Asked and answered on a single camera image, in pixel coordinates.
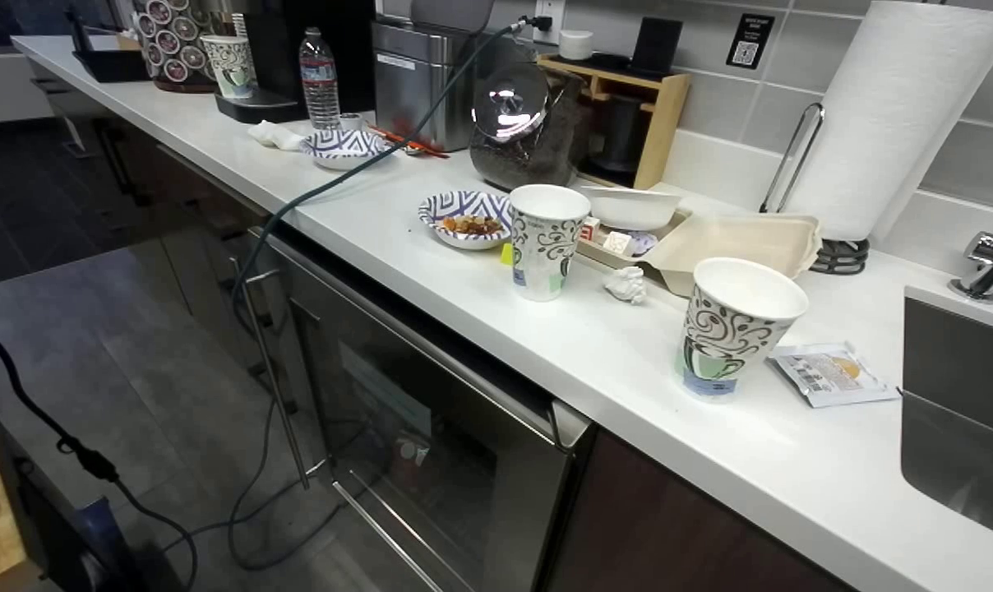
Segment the white napkin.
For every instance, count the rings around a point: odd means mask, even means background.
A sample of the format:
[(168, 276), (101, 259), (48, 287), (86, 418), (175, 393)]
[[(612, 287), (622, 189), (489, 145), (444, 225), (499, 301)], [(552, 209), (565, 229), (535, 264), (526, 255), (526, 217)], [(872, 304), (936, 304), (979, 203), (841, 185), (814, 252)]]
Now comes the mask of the white napkin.
[(258, 122), (258, 126), (251, 126), (248, 133), (251, 133), (255, 142), (260, 142), (263, 149), (277, 149), (277, 152), (299, 152), (304, 142), (306, 142), (306, 133), (290, 131), (290, 127), (283, 127), (283, 126), (277, 126), (277, 122), (266, 122), (266, 117)]

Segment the blue patterned bowl with food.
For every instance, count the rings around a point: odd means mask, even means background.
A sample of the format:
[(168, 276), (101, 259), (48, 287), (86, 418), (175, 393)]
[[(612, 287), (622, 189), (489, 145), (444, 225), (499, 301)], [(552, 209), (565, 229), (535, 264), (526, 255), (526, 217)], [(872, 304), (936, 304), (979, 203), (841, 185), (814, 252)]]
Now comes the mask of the blue patterned bowl with food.
[(497, 251), (510, 240), (510, 200), (495, 189), (444, 189), (417, 203), (420, 223), (455, 251)]

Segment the middle patterned paper cup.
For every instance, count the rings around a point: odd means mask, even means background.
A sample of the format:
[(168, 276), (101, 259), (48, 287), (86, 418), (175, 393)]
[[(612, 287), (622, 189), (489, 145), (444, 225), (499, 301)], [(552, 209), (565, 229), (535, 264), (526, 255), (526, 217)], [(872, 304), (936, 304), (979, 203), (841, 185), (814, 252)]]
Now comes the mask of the middle patterned paper cup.
[(559, 185), (510, 189), (512, 283), (532, 299), (559, 299), (593, 200)]

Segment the patterned paper cup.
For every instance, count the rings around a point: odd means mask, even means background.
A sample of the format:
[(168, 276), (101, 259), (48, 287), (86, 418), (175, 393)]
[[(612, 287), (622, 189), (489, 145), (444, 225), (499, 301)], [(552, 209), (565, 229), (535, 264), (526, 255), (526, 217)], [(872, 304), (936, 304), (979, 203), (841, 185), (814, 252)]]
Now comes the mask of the patterned paper cup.
[(559, 299), (593, 200), (559, 185), (510, 189), (512, 283), (532, 299)]
[(700, 393), (727, 393), (809, 309), (807, 288), (787, 274), (706, 255), (695, 265), (685, 316), (685, 381)]

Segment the beige takeout container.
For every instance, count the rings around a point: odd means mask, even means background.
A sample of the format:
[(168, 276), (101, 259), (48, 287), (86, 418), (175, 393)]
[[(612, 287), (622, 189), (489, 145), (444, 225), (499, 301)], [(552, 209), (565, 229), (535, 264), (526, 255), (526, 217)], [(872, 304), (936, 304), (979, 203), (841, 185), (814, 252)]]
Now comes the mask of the beige takeout container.
[(695, 265), (706, 255), (739, 255), (801, 276), (816, 264), (820, 246), (821, 234), (814, 217), (687, 217), (640, 264), (658, 274), (669, 293), (687, 297)]

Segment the blue patterned empty bowl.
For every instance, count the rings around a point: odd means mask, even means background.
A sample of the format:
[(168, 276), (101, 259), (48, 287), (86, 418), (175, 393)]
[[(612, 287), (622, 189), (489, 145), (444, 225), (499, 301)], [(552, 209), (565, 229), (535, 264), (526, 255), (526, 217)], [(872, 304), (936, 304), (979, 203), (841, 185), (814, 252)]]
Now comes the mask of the blue patterned empty bowl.
[(388, 142), (375, 133), (373, 127), (338, 127), (338, 131), (316, 131), (304, 142), (304, 149), (312, 155), (316, 166), (327, 169), (349, 169), (357, 164), (366, 164), (369, 156), (381, 155)]

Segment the near patterned paper cup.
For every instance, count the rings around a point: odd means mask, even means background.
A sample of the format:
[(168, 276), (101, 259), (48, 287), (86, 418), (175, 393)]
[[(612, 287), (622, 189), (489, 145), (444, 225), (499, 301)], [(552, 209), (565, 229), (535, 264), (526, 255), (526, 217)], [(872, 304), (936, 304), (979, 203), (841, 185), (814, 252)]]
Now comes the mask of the near patterned paper cup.
[(809, 309), (807, 288), (787, 274), (706, 255), (695, 265), (685, 316), (685, 381), (700, 393), (727, 393)]

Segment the wooden shelf rack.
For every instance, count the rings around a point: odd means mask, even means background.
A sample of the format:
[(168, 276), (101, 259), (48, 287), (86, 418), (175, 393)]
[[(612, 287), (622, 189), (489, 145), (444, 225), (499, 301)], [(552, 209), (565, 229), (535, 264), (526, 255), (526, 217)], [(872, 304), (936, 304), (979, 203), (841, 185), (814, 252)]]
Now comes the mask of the wooden shelf rack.
[(576, 78), (585, 104), (585, 149), (578, 166), (626, 186), (654, 186), (665, 178), (692, 78), (662, 78), (598, 70), (540, 52), (551, 74)]

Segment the clear plastic water bottle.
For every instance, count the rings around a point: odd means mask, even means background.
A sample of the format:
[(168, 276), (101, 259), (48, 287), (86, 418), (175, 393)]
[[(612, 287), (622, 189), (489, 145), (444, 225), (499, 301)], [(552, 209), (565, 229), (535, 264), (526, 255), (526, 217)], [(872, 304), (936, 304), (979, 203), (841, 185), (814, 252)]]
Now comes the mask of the clear plastic water bottle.
[(311, 25), (299, 42), (299, 82), (311, 122), (316, 127), (338, 126), (338, 72), (319, 25)]

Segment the small snack packet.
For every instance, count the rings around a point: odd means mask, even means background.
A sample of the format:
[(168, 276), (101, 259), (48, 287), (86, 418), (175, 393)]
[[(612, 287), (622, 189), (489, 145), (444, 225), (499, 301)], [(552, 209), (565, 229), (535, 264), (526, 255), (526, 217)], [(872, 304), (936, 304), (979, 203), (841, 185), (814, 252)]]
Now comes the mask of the small snack packet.
[(896, 390), (859, 359), (850, 343), (775, 344), (769, 361), (814, 407), (893, 401)]

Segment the paper cup on coffee machine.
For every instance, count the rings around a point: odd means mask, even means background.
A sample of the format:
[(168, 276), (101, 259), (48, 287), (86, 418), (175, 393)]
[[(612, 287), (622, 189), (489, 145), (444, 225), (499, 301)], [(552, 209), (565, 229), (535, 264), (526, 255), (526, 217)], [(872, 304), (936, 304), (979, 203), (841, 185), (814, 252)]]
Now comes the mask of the paper cup on coffee machine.
[(258, 70), (248, 35), (205, 35), (209, 63), (223, 97), (251, 97)]

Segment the coffee pod holder basket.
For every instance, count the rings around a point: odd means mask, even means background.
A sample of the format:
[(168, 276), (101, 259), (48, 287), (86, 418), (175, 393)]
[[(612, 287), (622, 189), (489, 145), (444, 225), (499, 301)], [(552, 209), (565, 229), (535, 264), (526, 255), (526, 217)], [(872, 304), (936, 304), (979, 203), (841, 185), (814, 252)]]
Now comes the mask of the coffee pod holder basket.
[(131, 25), (144, 72), (168, 90), (211, 90), (214, 74), (205, 52), (209, 15), (200, 0), (131, 0)]

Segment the white paper towel roll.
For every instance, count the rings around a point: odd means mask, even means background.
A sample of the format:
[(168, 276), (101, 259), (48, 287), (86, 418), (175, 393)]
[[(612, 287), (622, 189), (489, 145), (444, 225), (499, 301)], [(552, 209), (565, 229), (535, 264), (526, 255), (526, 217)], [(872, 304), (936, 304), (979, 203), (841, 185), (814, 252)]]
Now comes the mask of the white paper towel roll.
[(867, 240), (902, 214), (993, 70), (993, 8), (876, 3), (821, 109), (787, 209), (830, 240)]

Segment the steel sink basin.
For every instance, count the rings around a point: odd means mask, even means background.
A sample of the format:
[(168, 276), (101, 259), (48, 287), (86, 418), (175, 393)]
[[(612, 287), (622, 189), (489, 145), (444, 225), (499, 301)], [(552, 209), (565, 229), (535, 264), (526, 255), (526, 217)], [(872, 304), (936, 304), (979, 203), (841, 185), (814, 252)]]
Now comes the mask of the steel sink basin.
[(993, 528), (993, 304), (909, 288), (898, 390), (904, 481)]

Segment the chrome faucet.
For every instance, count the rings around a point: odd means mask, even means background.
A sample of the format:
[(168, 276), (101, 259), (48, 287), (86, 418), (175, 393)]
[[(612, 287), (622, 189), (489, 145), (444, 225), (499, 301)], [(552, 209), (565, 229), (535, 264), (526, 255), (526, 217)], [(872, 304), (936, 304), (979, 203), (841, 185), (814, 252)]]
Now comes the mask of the chrome faucet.
[(964, 279), (955, 279), (955, 288), (969, 297), (969, 299), (993, 299), (993, 234), (979, 229), (968, 255), (977, 264), (977, 268)]

